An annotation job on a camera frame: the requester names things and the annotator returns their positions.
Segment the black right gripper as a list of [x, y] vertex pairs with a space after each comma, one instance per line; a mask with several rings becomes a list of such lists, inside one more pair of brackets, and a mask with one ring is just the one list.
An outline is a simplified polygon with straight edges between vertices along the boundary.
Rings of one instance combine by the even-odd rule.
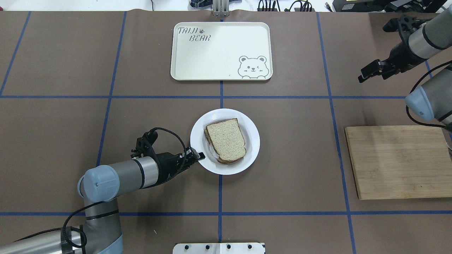
[[374, 60], [363, 67], [357, 79], [360, 83], [377, 76], [388, 79], [393, 75], [407, 72], [425, 61], [426, 59], [415, 55], [407, 43], [400, 42], [390, 51], [387, 59]]

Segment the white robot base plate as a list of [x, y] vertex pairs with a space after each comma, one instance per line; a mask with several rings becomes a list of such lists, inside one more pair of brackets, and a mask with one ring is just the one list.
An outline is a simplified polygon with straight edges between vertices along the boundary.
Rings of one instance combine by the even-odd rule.
[[264, 243], [182, 243], [176, 244], [173, 254], [265, 254]]

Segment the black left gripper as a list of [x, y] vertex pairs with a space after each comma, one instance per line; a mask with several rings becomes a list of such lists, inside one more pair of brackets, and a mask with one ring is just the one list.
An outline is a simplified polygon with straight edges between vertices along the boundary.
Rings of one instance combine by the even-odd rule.
[[187, 170], [193, 163], [205, 159], [203, 152], [197, 152], [195, 148], [188, 147], [184, 154], [173, 155], [165, 152], [156, 155], [158, 165], [158, 178], [156, 186], [168, 182]]

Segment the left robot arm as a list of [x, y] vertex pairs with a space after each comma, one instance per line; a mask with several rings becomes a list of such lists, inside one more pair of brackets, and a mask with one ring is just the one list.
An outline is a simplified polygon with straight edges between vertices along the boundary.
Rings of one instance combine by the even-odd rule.
[[152, 188], [171, 180], [205, 158], [193, 148], [181, 154], [157, 154], [153, 148], [136, 149], [131, 159], [89, 169], [80, 178], [77, 191], [83, 198], [85, 222], [29, 235], [1, 246], [2, 254], [121, 254], [118, 197]]

